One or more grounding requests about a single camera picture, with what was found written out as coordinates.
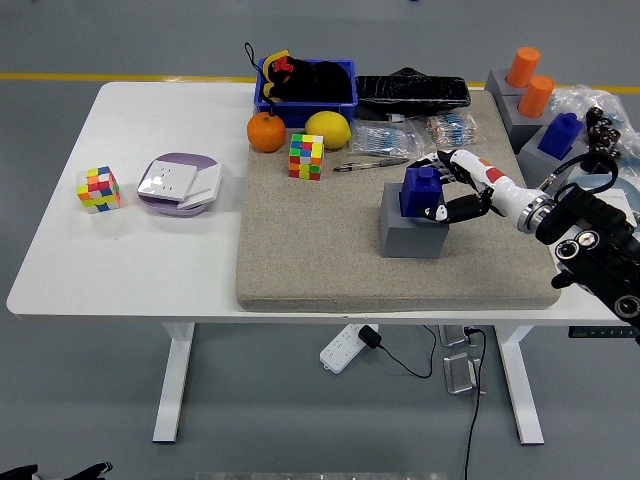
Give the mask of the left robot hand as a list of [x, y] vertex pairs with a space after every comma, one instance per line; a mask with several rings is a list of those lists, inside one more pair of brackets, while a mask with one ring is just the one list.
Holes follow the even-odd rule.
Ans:
[[[39, 479], [37, 464], [29, 464], [13, 468], [1, 473], [1, 480], [29, 480]], [[100, 462], [89, 466], [88, 468], [75, 473], [69, 477], [69, 480], [96, 480], [102, 479], [103, 475], [113, 469], [111, 462]]]

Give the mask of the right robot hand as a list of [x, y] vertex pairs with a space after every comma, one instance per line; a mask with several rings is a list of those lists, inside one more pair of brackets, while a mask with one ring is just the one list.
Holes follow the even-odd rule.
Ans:
[[443, 179], [467, 184], [475, 190], [438, 207], [418, 209], [421, 216], [441, 224], [475, 219], [492, 210], [507, 218], [517, 230], [531, 234], [552, 209], [548, 194], [518, 186], [489, 161], [468, 150], [436, 151], [410, 166], [434, 167]]

